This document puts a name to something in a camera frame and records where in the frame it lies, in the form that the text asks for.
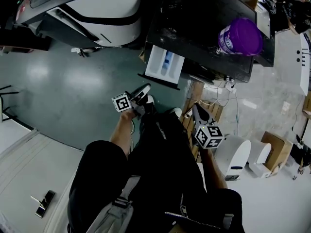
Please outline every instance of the purple container lid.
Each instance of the purple container lid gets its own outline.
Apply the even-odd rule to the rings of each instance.
[[[233,29],[230,31],[235,34],[231,34],[235,49],[245,55],[257,55],[262,51],[261,33],[254,22],[247,18],[238,18],[231,26]]]

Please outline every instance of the cardboard box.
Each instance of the cardboard box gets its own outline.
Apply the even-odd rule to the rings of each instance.
[[[311,119],[311,92],[308,92],[308,95],[305,98],[305,102],[303,104],[302,112],[306,118]]]
[[[262,139],[264,143],[271,144],[271,151],[267,157],[266,163],[264,164],[271,172],[275,171],[275,168],[280,165],[281,168],[285,165],[291,150],[292,142],[284,139],[281,136],[265,132]]]

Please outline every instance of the zipper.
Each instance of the zipper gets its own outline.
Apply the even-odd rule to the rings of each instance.
[[[180,212],[181,212],[181,215],[180,214],[176,214],[176,213],[172,213],[172,212],[166,212],[165,214],[166,215],[180,217],[180,218],[184,218],[184,219],[190,220],[191,222],[197,223],[199,225],[204,225],[204,226],[208,226],[208,227],[212,227],[212,228],[220,230],[220,228],[217,227],[217,226],[210,225],[210,224],[207,224],[207,223],[201,223],[201,222],[198,222],[198,221],[195,221],[195,220],[192,220],[192,219],[188,218],[187,209],[183,205],[183,201],[184,201],[184,194],[182,193],[181,194],[181,200],[180,200]]]
[[[208,227],[211,227],[211,228],[215,228],[215,229],[220,230],[220,228],[217,227],[217,226],[210,225],[210,224],[207,224],[207,223],[201,223],[201,222],[192,220],[192,219],[190,219],[189,217],[182,216],[182,215],[180,215],[180,214],[175,214],[175,213],[172,213],[172,212],[166,212],[165,214],[166,214],[166,215],[171,215],[171,216],[180,217],[180,218],[183,218],[183,219],[187,219],[187,220],[189,220],[189,221],[191,221],[191,222],[194,222],[194,223],[196,223],[196,224],[203,225],[203,226],[208,226]]]

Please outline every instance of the teal floor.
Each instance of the teal floor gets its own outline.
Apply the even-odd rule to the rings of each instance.
[[[102,49],[88,58],[70,50],[53,42],[48,52],[0,56],[0,87],[12,85],[8,90],[20,92],[3,96],[4,107],[55,140],[85,149],[92,141],[109,139],[119,118],[111,98],[144,83],[151,83],[160,111],[184,104],[189,81],[180,79],[177,91],[139,77],[146,64],[138,50]]]

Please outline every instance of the black table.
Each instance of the black table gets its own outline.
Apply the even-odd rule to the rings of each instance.
[[[218,33],[238,17],[257,23],[256,12],[241,0],[163,0],[155,13],[147,42],[199,63],[212,73],[248,82],[254,57],[217,51]],[[190,73],[194,76],[205,76],[197,73],[200,71],[197,67],[186,70],[195,70],[196,73]]]

